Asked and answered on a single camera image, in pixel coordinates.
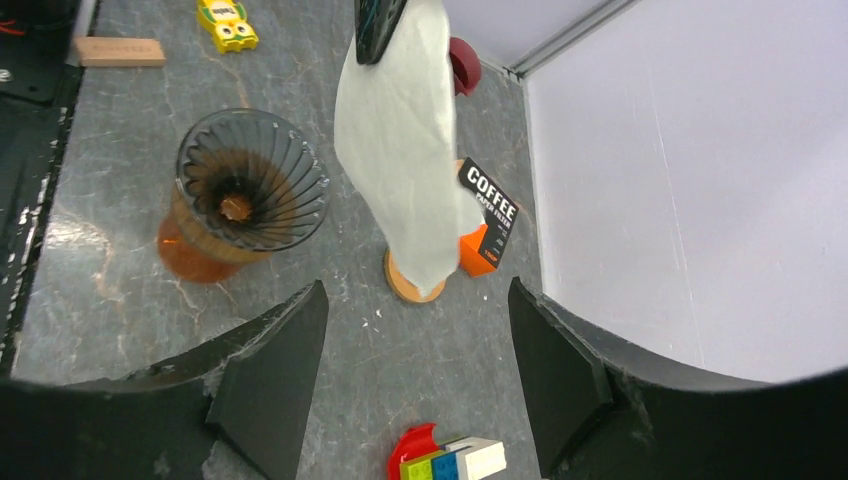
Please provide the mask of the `white paper coffee filter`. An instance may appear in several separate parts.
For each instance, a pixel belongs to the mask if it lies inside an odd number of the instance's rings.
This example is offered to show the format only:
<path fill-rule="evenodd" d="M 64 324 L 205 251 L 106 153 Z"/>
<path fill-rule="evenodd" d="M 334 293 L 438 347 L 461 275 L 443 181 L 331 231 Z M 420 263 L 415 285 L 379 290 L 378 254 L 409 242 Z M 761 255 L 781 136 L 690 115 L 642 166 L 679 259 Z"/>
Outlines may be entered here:
<path fill-rule="evenodd" d="M 457 178 L 449 38 L 442 2 L 408 2 L 377 64 L 349 47 L 335 103 L 337 158 L 422 296 L 456 270 L 461 236 L 484 220 Z"/>

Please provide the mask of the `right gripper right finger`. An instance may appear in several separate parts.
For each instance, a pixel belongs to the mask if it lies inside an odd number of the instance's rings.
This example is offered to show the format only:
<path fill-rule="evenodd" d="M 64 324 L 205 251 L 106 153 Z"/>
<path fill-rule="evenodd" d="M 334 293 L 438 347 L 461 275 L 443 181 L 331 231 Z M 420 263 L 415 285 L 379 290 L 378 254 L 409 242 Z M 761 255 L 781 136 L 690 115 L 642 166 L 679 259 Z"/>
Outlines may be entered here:
<path fill-rule="evenodd" d="M 532 292 L 509 319 L 545 479 L 843 479 L 847 373 L 769 384 L 658 355 Z"/>

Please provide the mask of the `dark glass dripper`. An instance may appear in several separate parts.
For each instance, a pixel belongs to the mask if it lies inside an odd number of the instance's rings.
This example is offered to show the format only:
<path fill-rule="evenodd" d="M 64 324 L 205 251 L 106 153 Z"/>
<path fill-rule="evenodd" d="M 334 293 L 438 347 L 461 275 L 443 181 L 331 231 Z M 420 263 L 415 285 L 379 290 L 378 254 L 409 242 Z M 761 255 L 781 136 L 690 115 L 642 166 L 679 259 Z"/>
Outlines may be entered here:
<path fill-rule="evenodd" d="M 175 193 L 189 219 L 225 245 L 248 252 L 296 246 L 323 223 L 330 180 L 314 145 L 265 111 L 209 114 L 183 137 Z"/>

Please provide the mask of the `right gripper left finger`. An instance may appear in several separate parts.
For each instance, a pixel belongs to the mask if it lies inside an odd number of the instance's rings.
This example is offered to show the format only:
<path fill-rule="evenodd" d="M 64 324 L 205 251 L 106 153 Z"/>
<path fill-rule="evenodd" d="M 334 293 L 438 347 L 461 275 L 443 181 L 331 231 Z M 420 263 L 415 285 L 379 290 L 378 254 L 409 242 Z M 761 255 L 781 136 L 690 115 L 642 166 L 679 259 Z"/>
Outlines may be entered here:
<path fill-rule="evenodd" d="M 199 479 L 223 443 L 296 476 L 328 321 L 315 281 L 264 314 L 120 379 L 1 383 L 5 479 Z"/>

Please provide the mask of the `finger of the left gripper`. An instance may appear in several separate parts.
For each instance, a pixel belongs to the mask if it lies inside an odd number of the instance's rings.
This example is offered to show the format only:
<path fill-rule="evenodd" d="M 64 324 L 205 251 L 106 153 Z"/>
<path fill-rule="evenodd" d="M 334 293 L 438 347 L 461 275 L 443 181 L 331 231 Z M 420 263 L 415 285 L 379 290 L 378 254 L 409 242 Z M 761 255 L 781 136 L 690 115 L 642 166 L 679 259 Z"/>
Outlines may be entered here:
<path fill-rule="evenodd" d="M 380 61 L 406 4 L 406 0 L 355 1 L 355 49 L 360 65 Z"/>

